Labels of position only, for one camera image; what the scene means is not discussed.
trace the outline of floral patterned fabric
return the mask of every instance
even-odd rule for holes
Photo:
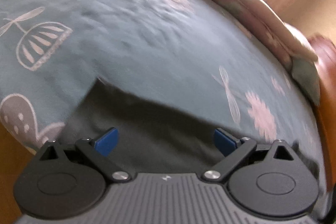
[[[222,1],[0,0],[0,121],[38,149],[58,137],[100,76],[236,137],[298,142],[318,163],[323,196],[309,103],[254,30],[230,14],[243,6]],[[276,44],[261,21],[241,18]]]

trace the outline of bed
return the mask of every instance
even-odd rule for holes
[[[290,74],[315,56],[261,0],[0,0],[0,27],[0,120],[27,148],[58,139],[102,77],[236,137],[298,143],[319,179],[314,215],[329,211],[315,116]]]

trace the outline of metal bolt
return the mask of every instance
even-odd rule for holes
[[[221,177],[221,173],[219,173],[218,171],[209,170],[209,171],[204,173],[204,177],[209,179],[209,180],[216,180],[216,179],[219,179]]]
[[[115,180],[127,180],[128,177],[129,177],[129,174],[123,171],[114,172],[112,174],[112,178],[114,178]]]

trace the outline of wooden headboard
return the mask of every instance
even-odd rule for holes
[[[320,34],[309,38],[319,61],[316,68],[320,77],[320,106],[315,108],[322,142],[327,188],[336,184],[336,47]]]

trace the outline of wooden floor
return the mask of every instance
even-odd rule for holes
[[[0,124],[0,223],[11,224],[20,215],[13,197],[13,185],[33,155]]]

